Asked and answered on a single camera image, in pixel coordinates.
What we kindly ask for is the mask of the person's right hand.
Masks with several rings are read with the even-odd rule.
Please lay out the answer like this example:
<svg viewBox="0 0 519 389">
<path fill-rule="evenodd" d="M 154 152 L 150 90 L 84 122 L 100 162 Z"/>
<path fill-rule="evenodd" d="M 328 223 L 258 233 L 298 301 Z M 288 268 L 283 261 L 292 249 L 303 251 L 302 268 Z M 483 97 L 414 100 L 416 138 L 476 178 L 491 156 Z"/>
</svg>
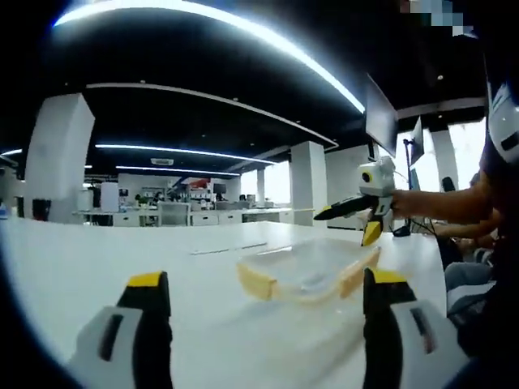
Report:
<svg viewBox="0 0 519 389">
<path fill-rule="evenodd" d="M 391 208 L 395 218 L 406 218 L 408 216 L 408 194 L 407 190 L 393 190 Z"/>
</svg>

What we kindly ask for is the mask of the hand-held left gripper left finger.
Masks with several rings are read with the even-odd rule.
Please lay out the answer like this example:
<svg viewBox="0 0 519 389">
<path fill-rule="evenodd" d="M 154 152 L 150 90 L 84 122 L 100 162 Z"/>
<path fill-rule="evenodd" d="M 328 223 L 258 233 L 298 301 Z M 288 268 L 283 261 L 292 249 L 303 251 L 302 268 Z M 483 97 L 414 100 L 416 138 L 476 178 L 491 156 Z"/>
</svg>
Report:
<svg viewBox="0 0 519 389">
<path fill-rule="evenodd" d="M 171 388 L 168 274 L 132 276 L 79 332 L 66 367 L 84 388 Z"/>
</svg>

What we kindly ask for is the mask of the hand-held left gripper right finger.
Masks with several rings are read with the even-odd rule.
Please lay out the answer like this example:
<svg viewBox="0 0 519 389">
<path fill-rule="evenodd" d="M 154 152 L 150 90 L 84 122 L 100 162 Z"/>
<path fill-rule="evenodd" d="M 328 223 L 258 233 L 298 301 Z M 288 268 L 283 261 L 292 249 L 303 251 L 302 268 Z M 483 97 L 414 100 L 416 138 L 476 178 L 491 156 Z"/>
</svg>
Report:
<svg viewBox="0 0 519 389">
<path fill-rule="evenodd" d="M 364 270 L 364 388 L 445 388 L 469 363 L 457 329 L 394 271 Z"/>
</svg>

